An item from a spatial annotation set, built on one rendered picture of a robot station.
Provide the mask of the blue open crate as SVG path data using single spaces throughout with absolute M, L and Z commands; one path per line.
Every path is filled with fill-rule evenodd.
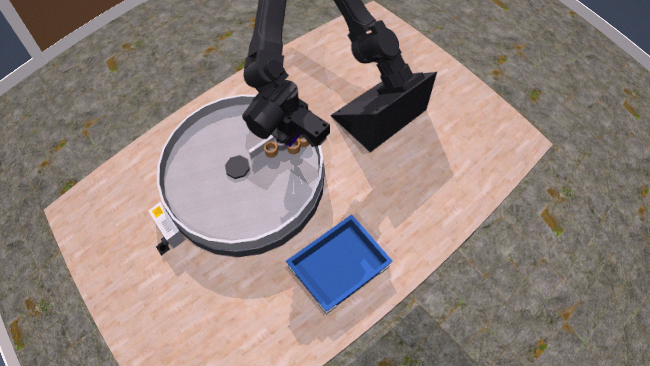
M 286 260 L 326 315 L 392 262 L 352 214 Z

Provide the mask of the grey round turning table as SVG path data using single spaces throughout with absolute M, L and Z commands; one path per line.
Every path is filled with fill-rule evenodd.
M 165 143 L 157 186 L 167 210 L 161 202 L 148 210 L 164 235 L 156 246 L 161 256 L 168 244 L 184 242 L 183 235 L 217 255 L 263 254 L 284 245 L 314 216 L 325 176 L 321 145 L 267 157 L 264 146 L 275 137 L 257 137 L 242 118 L 255 96 L 203 105 Z

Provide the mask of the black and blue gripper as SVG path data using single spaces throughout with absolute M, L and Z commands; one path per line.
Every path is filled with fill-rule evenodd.
M 285 116 L 293 115 L 294 113 L 297 112 L 298 109 L 299 109 L 299 107 L 293 113 L 285 114 Z M 296 130 L 290 137 L 288 137 L 287 135 L 282 133 L 280 130 L 278 130 L 278 127 L 277 127 L 271 135 L 273 137 L 275 137 L 277 139 L 277 141 L 280 142 L 281 144 L 285 144 L 288 147 L 291 147 L 291 145 L 296 142 L 296 140 L 299 138 L 299 136 L 301 134 Z

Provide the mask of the steel bushing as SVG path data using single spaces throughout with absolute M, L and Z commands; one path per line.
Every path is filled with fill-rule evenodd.
M 287 149 L 287 145 L 285 145 L 285 144 L 278 144 L 279 142 L 277 141 L 276 138 L 275 138 L 275 143 L 277 144 L 277 146 L 278 146 L 278 150 L 279 150 L 279 151 L 284 151 L 284 150 Z

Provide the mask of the bronze bushing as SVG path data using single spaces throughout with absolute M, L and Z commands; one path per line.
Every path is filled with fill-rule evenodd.
M 300 142 L 299 142 L 299 140 L 297 139 L 296 142 L 293 143 L 292 145 L 298 145 L 298 146 L 295 147 L 295 148 L 291 148 L 291 147 L 288 147 L 288 146 L 287 146 L 287 150 L 288 150 L 288 152 L 289 152 L 290 154 L 297 154 L 297 153 L 299 153 L 299 151 L 300 151 Z
M 300 142 L 300 147 L 307 147 L 307 146 L 309 146 L 310 144 L 308 143 L 307 140 L 305 140 L 305 141 L 300 140 L 300 139 L 302 139 L 302 138 L 304 138 L 302 135 L 300 135 L 299 138 L 298 138 L 298 140 L 299 140 L 299 142 Z
M 270 149 L 270 148 L 274 148 L 275 150 L 273 150 L 273 151 L 267 151 L 267 150 Z M 267 150 L 266 150 L 266 149 L 267 149 Z M 266 156 L 269 157 L 269 158 L 274 158 L 274 157 L 276 157 L 277 154 L 278 154 L 278 148 L 277 148 L 277 144 L 276 144 L 275 142 L 267 142 L 267 143 L 265 144 L 265 146 L 264 146 L 264 150 L 265 150 L 265 154 L 266 154 Z

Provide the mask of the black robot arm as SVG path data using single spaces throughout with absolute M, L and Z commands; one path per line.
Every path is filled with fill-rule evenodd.
M 249 130 L 259 138 L 268 139 L 278 126 L 278 130 L 288 137 L 297 129 L 312 147 L 319 146 L 330 134 L 330 124 L 307 110 L 308 104 L 298 98 L 298 87 L 286 80 L 289 75 L 283 67 L 282 32 L 286 1 L 258 2 L 243 76 L 247 85 L 259 93 L 242 118 Z M 383 20 L 376 21 L 362 0 L 334 2 L 348 25 L 347 36 L 352 43 L 354 58 L 363 64 L 378 63 L 376 65 L 384 84 L 377 89 L 379 95 L 408 91 L 425 78 L 423 72 L 412 73 L 401 56 L 395 33 L 385 26 Z M 371 33 L 365 33 L 370 30 Z M 285 116 L 298 107 L 296 113 Z

